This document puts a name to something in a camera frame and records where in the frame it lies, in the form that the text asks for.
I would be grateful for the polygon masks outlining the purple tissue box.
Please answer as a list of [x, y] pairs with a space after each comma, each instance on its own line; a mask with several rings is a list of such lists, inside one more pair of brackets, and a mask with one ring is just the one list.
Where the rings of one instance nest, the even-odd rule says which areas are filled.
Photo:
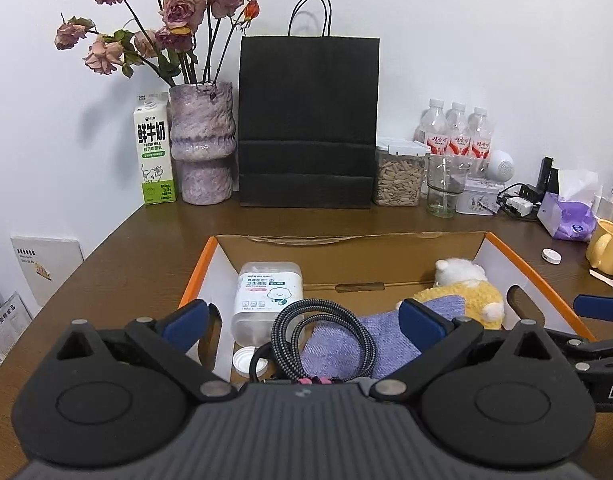
[[588, 242], [596, 226], [592, 203], [598, 190], [595, 171], [553, 168], [538, 220], [554, 240]]

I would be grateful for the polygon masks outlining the purple knitted cloth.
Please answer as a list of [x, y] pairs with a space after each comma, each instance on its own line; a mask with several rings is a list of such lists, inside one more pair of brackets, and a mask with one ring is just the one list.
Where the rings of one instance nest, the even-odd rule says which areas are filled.
[[[377, 349], [370, 378], [383, 378], [421, 354], [401, 333], [398, 314], [392, 310], [360, 318]], [[333, 322], [317, 322], [301, 352], [301, 362], [309, 376], [350, 379], [360, 368], [362, 347], [349, 330]]]

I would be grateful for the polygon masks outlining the dried pink rose bouquet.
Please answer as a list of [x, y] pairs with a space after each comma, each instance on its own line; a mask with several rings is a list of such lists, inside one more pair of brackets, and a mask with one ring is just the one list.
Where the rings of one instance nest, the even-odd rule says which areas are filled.
[[90, 18], [63, 18], [56, 30], [57, 50], [73, 49], [90, 38], [83, 63], [108, 76], [119, 70], [133, 76], [137, 66], [150, 68], [169, 87], [216, 84], [235, 32], [247, 32], [260, 15], [258, 0], [156, 0], [161, 26], [147, 28], [128, 0], [94, 0], [100, 6], [125, 6], [131, 18], [104, 34]]

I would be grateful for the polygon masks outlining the white power strip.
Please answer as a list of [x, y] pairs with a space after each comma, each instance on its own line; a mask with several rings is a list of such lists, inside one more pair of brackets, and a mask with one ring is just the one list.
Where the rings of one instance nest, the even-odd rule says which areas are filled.
[[531, 184], [514, 183], [497, 194], [499, 211], [507, 217], [535, 222], [544, 194]]

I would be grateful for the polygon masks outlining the clear container of seeds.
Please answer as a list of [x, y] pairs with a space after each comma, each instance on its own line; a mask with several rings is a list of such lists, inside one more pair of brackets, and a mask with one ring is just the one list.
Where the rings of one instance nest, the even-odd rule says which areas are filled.
[[378, 206], [417, 206], [429, 154], [429, 146], [419, 141], [378, 139], [374, 203]]

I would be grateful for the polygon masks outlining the water bottle right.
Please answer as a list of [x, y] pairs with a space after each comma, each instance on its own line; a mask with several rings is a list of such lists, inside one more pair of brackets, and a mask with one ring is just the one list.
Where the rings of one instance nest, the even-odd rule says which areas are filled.
[[468, 131], [471, 136], [469, 158], [471, 159], [471, 177], [482, 179], [485, 176], [493, 136], [493, 126], [488, 118], [488, 112], [481, 107], [475, 107], [468, 117]]

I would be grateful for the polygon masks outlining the white jar lid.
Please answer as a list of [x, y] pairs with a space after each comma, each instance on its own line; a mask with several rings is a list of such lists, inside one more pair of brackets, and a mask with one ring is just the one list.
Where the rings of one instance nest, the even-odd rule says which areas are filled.
[[[232, 364], [239, 376], [246, 379], [250, 378], [250, 365], [255, 354], [256, 347], [242, 347], [235, 351], [232, 358]], [[258, 361], [256, 361], [256, 374], [262, 376], [266, 373], [267, 369], [267, 359], [259, 358]]]

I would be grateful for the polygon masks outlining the yellow white plush toy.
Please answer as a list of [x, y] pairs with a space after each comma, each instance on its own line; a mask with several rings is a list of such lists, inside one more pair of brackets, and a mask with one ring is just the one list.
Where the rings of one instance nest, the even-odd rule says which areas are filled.
[[413, 295], [413, 299], [447, 320], [465, 315], [487, 330], [499, 330], [505, 318], [502, 294], [485, 270], [471, 260], [440, 259], [435, 264], [435, 284]]

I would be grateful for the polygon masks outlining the white tin box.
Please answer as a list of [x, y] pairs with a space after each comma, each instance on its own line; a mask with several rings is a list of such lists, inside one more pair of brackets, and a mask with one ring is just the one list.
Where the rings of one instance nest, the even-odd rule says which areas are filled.
[[458, 214], [468, 216], [492, 217], [499, 210], [497, 195], [503, 188], [503, 183], [468, 177], [464, 191], [457, 199], [455, 210]]

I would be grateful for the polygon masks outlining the water bottle middle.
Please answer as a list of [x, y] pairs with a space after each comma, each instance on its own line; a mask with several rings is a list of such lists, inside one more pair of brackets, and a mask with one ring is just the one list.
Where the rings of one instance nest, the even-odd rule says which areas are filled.
[[467, 156], [471, 148], [471, 130], [468, 127], [466, 105], [453, 102], [445, 114], [448, 128], [448, 153], [454, 156]]

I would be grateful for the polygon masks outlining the water bottle left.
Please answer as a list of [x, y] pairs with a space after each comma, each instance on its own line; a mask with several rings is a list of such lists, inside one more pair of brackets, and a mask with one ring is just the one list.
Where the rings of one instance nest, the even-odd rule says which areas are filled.
[[449, 145], [449, 129], [443, 107], [443, 101], [430, 99], [428, 110], [421, 115], [414, 132], [414, 140], [427, 145], [430, 153], [435, 155], [444, 155]]

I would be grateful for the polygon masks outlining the green white milk carton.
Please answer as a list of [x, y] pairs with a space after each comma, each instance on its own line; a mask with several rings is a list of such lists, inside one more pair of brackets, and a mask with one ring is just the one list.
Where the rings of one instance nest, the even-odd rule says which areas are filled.
[[169, 93], [140, 96], [133, 113], [133, 122], [144, 204], [149, 206], [175, 202]]

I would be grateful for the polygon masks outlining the empty clear glass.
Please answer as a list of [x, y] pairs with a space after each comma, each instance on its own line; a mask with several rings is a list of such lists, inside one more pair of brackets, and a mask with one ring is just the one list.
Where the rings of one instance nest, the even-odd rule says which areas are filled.
[[430, 154], [427, 157], [427, 209], [438, 218], [452, 218], [471, 170], [466, 156]]

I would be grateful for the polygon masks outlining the purple ceramic vase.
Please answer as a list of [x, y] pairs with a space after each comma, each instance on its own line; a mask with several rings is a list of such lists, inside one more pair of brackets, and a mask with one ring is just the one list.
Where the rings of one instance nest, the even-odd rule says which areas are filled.
[[227, 200], [233, 191], [236, 124], [233, 84], [182, 84], [170, 89], [171, 155], [184, 202]]

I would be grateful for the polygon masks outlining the white board leaning on wall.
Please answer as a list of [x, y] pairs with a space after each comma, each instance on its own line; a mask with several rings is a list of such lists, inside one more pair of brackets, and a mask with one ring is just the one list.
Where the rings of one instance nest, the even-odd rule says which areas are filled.
[[40, 308], [84, 261], [80, 243], [71, 238], [14, 235], [11, 245]]

